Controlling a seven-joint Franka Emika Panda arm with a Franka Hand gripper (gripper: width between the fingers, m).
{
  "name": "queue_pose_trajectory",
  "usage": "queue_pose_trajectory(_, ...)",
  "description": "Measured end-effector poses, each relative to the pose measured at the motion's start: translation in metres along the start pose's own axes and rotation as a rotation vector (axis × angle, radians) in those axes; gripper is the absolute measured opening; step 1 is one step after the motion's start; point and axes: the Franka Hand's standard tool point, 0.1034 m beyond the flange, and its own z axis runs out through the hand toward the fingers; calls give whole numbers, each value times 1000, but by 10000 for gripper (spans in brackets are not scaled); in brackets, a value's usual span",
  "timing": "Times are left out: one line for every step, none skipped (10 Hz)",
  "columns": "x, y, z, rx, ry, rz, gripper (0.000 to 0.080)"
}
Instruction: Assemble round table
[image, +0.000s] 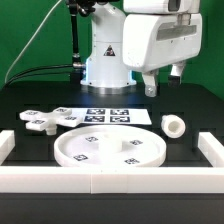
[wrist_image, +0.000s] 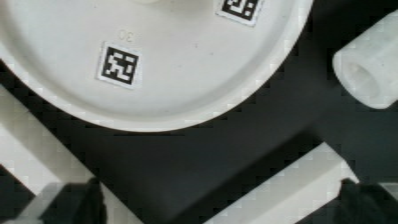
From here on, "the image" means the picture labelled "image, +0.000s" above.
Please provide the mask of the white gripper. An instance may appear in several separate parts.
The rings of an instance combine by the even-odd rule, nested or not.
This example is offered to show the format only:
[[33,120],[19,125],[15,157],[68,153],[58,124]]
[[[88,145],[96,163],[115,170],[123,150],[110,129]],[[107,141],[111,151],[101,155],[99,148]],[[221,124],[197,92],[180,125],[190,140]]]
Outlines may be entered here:
[[201,39],[200,14],[192,14],[187,25],[179,24],[177,15],[131,14],[124,23],[123,62],[130,70],[143,73],[145,95],[155,97],[155,69],[173,64],[168,84],[179,86],[186,65],[183,60],[198,55]]

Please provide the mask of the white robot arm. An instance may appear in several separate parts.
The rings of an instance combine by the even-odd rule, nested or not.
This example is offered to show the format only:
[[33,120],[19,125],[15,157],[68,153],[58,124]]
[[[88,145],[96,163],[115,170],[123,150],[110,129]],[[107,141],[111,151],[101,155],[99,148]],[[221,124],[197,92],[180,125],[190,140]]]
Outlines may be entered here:
[[120,94],[142,74],[145,94],[157,95],[159,69],[170,65],[171,86],[181,83],[186,61],[199,54],[200,0],[80,0],[92,15],[92,53],[81,83],[101,94]]

